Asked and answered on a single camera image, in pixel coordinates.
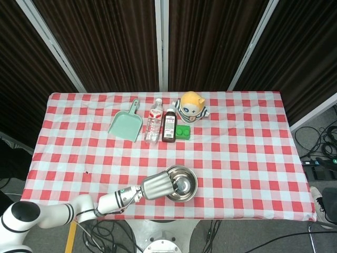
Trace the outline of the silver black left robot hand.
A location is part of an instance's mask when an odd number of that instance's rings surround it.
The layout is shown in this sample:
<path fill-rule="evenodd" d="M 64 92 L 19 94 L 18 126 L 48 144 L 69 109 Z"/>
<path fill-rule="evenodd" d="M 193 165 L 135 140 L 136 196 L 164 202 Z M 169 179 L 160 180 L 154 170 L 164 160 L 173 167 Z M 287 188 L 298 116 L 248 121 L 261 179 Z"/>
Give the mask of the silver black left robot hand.
<path fill-rule="evenodd" d="M 172 179 L 167 171 L 147 177 L 141 184 L 143 197 L 147 200 L 155 200 L 172 195 L 179 188 L 177 182 Z"/>

